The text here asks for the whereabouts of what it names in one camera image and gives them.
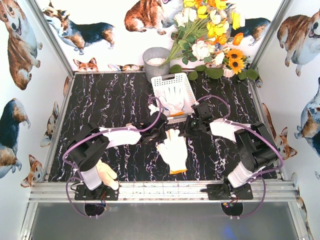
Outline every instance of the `white plastic basket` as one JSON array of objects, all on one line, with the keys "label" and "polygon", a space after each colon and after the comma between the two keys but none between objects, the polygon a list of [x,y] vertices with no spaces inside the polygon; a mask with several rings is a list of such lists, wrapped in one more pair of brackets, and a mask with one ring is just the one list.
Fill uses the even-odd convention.
[{"label": "white plastic basket", "polygon": [[183,107],[183,115],[180,116],[170,116],[170,114],[165,115],[168,117],[169,123],[168,124],[175,124],[180,122],[185,122],[187,116],[193,113],[192,105],[196,103],[196,98],[192,88],[190,86],[187,74],[184,72],[182,73],[175,73],[169,74],[165,76],[156,76],[151,78],[152,88],[154,95],[159,98],[161,92],[164,91],[165,88],[169,88],[171,86],[178,86],[183,90],[183,100],[184,100],[184,107]]}]

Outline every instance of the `flower bouquet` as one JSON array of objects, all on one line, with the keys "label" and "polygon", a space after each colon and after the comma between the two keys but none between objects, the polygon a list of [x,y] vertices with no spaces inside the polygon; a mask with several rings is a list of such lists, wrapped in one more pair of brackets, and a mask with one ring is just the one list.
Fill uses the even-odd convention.
[{"label": "flower bouquet", "polygon": [[[231,29],[238,30],[246,23],[236,11],[235,4],[229,4],[226,0],[184,0],[183,10],[175,15],[174,23],[177,31],[171,34],[174,42],[163,64],[182,58],[185,65],[204,61],[216,67],[198,66],[195,72],[189,74],[190,80],[198,77],[197,71],[200,70],[214,79],[243,72],[248,57],[238,49],[224,46],[238,46],[244,38],[242,32],[230,37]],[[172,68],[172,73],[179,70],[176,65]]]}]

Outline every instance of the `marble surface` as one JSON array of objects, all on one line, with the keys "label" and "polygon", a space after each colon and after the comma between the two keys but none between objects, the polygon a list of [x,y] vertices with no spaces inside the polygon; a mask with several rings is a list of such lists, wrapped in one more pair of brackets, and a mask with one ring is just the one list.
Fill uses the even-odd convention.
[{"label": "marble surface", "polygon": [[[259,121],[248,85],[235,78],[209,80],[201,75],[190,82],[196,99],[214,94],[225,99],[231,107],[231,121],[252,124]],[[63,163],[65,146],[74,134],[88,122],[100,127],[122,127],[127,123],[144,120],[149,115],[149,96],[153,95],[152,85],[143,72],[104,73],[76,75],[63,126],[59,136],[49,182],[66,182],[73,176],[71,167]],[[216,100],[205,100],[215,116],[224,116],[226,106]],[[182,123],[168,125],[182,128]],[[186,173],[169,174],[156,150],[156,143],[123,145],[104,152],[102,161],[117,172],[120,181],[183,181],[218,180],[229,174],[240,161],[235,143],[222,137],[206,133],[197,138],[187,139],[188,158]],[[264,178],[276,178],[276,174]]]}]

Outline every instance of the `gray panel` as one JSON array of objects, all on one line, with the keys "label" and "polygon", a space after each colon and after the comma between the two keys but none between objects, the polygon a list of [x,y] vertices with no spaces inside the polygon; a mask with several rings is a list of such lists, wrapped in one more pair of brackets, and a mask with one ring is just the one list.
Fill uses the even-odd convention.
[{"label": "gray panel", "polygon": [[[266,202],[251,217],[230,220],[219,203],[110,203],[98,220],[68,203],[39,203],[33,240],[294,240],[286,202]],[[244,213],[257,203],[245,203]]]}]

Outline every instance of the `flower pot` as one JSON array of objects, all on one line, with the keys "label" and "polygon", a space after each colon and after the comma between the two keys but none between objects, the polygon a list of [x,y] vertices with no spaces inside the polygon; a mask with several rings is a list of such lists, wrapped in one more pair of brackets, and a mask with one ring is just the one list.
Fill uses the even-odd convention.
[{"label": "flower pot", "polygon": [[227,67],[223,68],[223,76],[226,78],[231,78],[235,75],[235,72],[232,69],[229,69]]},{"label": "flower pot", "polygon": [[143,53],[142,59],[144,62],[145,75],[149,83],[151,83],[151,78],[153,77],[168,75],[170,72],[170,62],[165,65],[151,65],[147,62],[155,58],[167,59],[169,54],[170,51],[163,47],[151,47]]}]

